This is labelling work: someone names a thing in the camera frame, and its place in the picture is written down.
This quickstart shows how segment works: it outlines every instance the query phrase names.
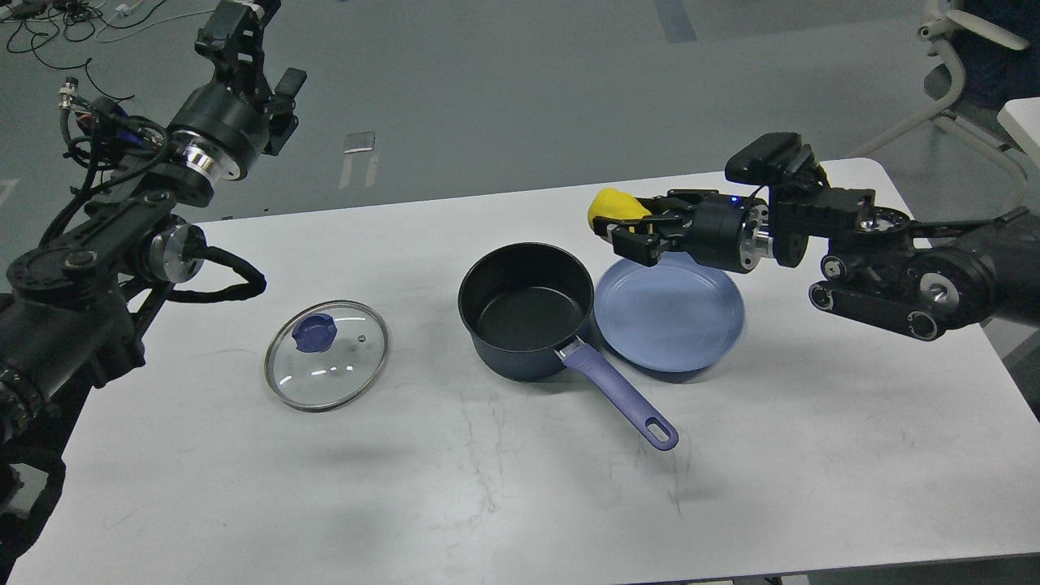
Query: lid knob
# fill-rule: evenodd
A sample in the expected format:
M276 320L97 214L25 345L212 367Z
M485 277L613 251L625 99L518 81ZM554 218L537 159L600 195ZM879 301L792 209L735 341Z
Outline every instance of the lid knob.
M336 322L326 313L314 313L296 324L292 338L301 352L323 352L336 339Z

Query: blue plate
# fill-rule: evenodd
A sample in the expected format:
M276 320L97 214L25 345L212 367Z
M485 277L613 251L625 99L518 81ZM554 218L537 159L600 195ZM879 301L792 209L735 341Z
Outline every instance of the blue plate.
M635 365L665 373L703 370L744 330L744 299L726 273L668 252L647 268L619 260L596 285L603 339Z

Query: purple handle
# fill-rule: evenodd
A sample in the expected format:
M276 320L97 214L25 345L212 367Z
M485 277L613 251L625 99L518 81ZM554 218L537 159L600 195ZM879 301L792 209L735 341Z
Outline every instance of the purple handle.
M643 398L620 372L610 365L592 346L582 344L563 358L564 365L573 370L599 386L614 406L625 418L643 433L650 444L668 451L679 442L679 432L675 430L647 399Z

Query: black saucepan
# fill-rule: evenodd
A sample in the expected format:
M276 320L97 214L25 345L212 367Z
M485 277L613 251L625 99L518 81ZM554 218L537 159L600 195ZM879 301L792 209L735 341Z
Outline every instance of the black saucepan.
M565 367L579 372L653 444L666 451L679 434L602 355L581 341L592 320L594 287L571 254L547 244L514 244L470 269L459 312L476 353L495 373L536 381Z

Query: yellow object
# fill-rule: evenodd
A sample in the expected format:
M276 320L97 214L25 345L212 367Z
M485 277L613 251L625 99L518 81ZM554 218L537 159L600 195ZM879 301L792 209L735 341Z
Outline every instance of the yellow object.
M596 199L592 201L592 205L589 206L589 227L592 227L592 219L596 217L612 220L639 220L650 214L650 210L631 195L606 187L599 192Z

